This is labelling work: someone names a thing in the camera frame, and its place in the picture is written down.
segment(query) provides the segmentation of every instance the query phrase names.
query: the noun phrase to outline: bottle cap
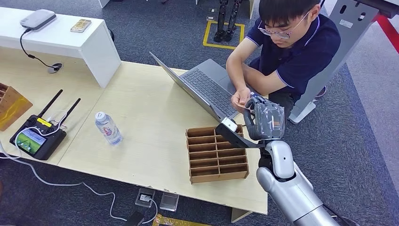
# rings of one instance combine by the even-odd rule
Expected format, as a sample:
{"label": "bottle cap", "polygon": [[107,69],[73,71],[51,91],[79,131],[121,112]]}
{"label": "bottle cap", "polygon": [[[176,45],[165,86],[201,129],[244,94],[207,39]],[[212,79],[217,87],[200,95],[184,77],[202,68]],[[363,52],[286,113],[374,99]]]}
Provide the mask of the bottle cap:
{"label": "bottle cap", "polygon": [[107,115],[104,112],[97,112],[96,113],[96,120],[97,121],[105,121],[107,119]]}

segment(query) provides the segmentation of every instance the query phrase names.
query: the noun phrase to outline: laptop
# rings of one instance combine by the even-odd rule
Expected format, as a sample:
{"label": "laptop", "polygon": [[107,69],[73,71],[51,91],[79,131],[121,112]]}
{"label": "laptop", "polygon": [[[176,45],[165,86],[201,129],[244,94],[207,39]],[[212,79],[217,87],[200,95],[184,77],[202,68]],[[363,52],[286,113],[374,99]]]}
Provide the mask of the laptop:
{"label": "laptop", "polygon": [[226,117],[232,119],[238,114],[231,105],[231,97],[236,89],[227,71],[215,61],[208,59],[178,76],[152,52],[150,54],[169,76],[217,121],[221,122]]}

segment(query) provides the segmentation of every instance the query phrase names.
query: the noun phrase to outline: wooden box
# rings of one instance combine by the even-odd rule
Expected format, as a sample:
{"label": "wooden box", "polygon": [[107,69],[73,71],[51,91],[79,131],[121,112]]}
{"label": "wooden box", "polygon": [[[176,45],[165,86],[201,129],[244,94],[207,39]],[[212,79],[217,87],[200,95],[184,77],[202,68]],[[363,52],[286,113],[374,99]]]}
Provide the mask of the wooden box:
{"label": "wooden box", "polygon": [[29,100],[11,86],[0,83],[0,131],[5,131],[30,107]]}
{"label": "wooden box", "polygon": [[[242,125],[237,131],[243,136]],[[247,152],[233,148],[215,127],[186,130],[191,183],[247,178]]]}

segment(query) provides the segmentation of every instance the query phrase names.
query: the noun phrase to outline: glasses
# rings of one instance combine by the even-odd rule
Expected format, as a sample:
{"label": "glasses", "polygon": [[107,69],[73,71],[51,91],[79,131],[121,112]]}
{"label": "glasses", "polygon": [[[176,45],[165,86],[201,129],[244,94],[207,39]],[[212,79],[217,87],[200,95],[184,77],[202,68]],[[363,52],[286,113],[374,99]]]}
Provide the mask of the glasses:
{"label": "glasses", "polygon": [[299,21],[299,23],[288,33],[286,32],[272,32],[269,30],[266,30],[264,28],[261,27],[262,22],[259,24],[258,29],[265,35],[267,36],[271,36],[272,34],[276,34],[277,36],[279,36],[282,39],[289,39],[289,35],[294,31],[294,29],[303,21],[303,19],[305,19],[305,17],[309,14],[309,12],[302,18],[301,21]]}

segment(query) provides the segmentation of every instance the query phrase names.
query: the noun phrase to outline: plastic bottle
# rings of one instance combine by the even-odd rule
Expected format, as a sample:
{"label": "plastic bottle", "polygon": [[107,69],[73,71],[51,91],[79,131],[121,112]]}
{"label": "plastic bottle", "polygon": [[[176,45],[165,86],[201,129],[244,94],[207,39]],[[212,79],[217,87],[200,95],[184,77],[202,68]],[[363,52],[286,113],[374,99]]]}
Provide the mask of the plastic bottle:
{"label": "plastic bottle", "polygon": [[116,145],[122,141],[118,127],[111,117],[104,112],[96,113],[96,126],[111,145]]}

